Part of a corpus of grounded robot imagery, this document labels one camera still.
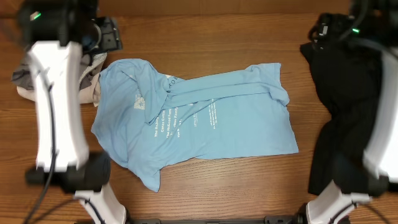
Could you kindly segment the light blue printed t-shirt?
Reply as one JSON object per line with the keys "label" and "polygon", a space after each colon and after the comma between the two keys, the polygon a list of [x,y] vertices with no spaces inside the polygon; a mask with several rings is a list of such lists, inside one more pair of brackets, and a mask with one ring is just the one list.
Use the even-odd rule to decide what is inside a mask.
{"label": "light blue printed t-shirt", "polygon": [[122,59],[100,74],[92,133],[113,161],[150,190],[162,168],[197,159],[298,152],[280,64],[184,80]]}

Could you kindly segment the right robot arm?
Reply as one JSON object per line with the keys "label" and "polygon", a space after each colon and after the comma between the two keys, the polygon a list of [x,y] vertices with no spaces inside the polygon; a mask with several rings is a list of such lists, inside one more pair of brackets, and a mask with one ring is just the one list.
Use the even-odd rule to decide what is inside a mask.
{"label": "right robot arm", "polygon": [[300,51],[331,119],[313,153],[315,198],[292,223],[348,223],[355,208],[397,190],[397,2],[321,14]]}

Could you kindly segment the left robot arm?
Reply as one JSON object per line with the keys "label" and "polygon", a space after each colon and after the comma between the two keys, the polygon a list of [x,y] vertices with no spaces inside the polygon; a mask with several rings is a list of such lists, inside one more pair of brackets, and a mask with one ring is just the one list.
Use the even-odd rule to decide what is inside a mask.
{"label": "left robot arm", "polygon": [[72,194],[95,223],[130,223],[110,184],[111,159],[92,153],[81,121],[82,58],[121,49],[116,22],[96,1],[24,1],[17,13],[35,90],[39,145],[30,185]]}

